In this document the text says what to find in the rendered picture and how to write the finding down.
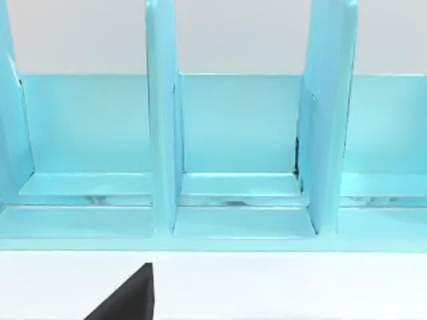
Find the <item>light blue rack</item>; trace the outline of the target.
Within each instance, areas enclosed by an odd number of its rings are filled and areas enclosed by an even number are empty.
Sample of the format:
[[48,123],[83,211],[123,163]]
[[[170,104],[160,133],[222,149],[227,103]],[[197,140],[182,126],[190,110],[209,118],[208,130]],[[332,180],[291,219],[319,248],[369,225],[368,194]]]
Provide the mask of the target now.
[[427,0],[0,0],[0,250],[427,253]]

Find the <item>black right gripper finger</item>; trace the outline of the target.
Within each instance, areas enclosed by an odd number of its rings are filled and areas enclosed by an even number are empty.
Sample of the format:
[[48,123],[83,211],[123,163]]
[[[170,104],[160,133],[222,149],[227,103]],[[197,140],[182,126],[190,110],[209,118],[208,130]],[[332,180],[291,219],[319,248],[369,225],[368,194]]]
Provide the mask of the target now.
[[84,320],[153,320],[153,264],[144,263]]

